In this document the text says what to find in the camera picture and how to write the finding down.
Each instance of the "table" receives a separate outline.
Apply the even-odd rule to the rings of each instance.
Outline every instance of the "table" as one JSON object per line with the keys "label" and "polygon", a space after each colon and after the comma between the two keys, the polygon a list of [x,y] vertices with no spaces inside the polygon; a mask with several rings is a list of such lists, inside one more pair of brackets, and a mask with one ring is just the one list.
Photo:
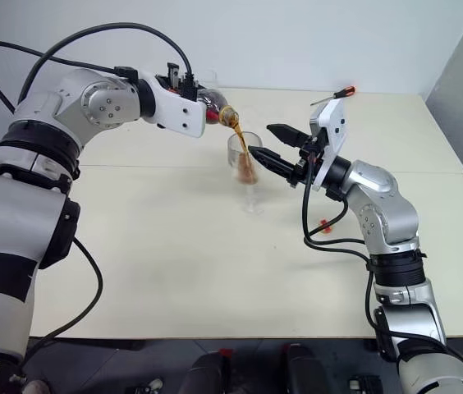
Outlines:
{"label": "table", "polygon": [[[463,335],[463,174],[397,173],[417,208],[419,236],[449,336]],[[77,236],[102,269],[101,301],[64,337],[371,337],[367,273],[350,255],[302,244],[303,187],[261,172],[261,214],[241,208],[244,190],[226,167],[82,168],[72,198]],[[314,193],[310,221],[340,209]],[[349,213],[332,236],[360,236]],[[94,274],[72,249],[40,271],[31,335],[78,314]]]}
{"label": "table", "polygon": [[[243,128],[296,161],[297,151],[264,127],[308,131],[309,103],[328,93],[225,89]],[[463,335],[463,166],[416,95],[357,94],[346,100],[342,156],[393,172],[418,209],[426,273],[447,334]],[[209,126],[191,139],[135,122],[86,146],[71,197],[82,213],[77,236],[103,271],[97,306],[64,337],[371,337],[364,319],[367,272],[356,257],[302,243],[298,190],[260,173],[261,214],[246,213],[232,180],[226,142]],[[314,193],[310,221],[339,204]],[[357,236],[349,213],[332,236]],[[96,281],[75,249],[40,271],[31,335],[76,316]]]}

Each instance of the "pouring liquid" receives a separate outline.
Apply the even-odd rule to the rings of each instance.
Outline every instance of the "pouring liquid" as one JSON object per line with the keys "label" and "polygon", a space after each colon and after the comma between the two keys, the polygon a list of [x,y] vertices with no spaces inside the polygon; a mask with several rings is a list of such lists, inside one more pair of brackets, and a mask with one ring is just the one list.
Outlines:
{"label": "pouring liquid", "polygon": [[242,135],[239,123],[233,127],[233,130],[237,133],[237,137],[239,137],[243,151],[243,153],[239,155],[239,182],[244,183],[245,185],[254,185],[257,183],[258,177],[255,173],[254,164],[251,162],[250,152],[248,152],[248,147],[246,146],[245,138]]}
{"label": "pouring liquid", "polygon": [[255,173],[254,165],[251,161],[250,152],[246,146],[245,138],[239,125],[239,115],[231,106],[227,105],[219,113],[219,123],[231,127],[237,134],[241,143],[243,153],[239,154],[237,169],[239,172],[238,180],[245,185],[254,185],[259,179]]}

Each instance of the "glass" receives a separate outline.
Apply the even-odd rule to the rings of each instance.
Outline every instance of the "glass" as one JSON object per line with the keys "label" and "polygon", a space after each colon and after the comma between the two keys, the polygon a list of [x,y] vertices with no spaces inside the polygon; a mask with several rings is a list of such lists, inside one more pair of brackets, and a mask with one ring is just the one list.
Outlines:
{"label": "glass", "polygon": [[[243,131],[242,136],[246,147],[263,146],[260,137],[255,133]],[[259,190],[257,186],[260,166],[252,158],[251,154],[245,154],[241,139],[237,134],[228,139],[228,163],[233,169],[233,177],[244,186],[244,210],[249,213],[261,213],[263,210],[259,207]]]}

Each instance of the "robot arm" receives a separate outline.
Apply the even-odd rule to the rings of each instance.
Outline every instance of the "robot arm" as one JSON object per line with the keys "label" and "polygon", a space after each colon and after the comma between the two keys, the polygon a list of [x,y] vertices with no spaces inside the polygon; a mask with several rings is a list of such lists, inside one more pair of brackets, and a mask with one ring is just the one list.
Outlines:
{"label": "robot arm", "polygon": [[72,71],[29,95],[0,141],[0,364],[19,364],[29,339],[38,269],[65,258],[80,216],[68,197],[78,157],[99,132],[144,118],[199,137],[206,106],[146,73],[127,78]]}
{"label": "robot arm", "polygon": [[325,188],[332,199],[345,199],[358,219],[370,254],[367,268],[375,275],[374,291],[381,304],[374,311],[378,347],[385,360],[398,362],[403,392],[463,393],[463,362],[445,351],[442,321],[424,275],[426,256],[419,250],[414,207],[401,196],[392,174],[337,155],[346,133],[340,99],[318,108],[310,128],[312,134],[307,135],[287,125],[268,126],[282,142],[300,148],[295,165],[265,148],[250,147],[250,152],[291,186],[306,182],[309,156],[319,153],[310,169],[313,188]]}

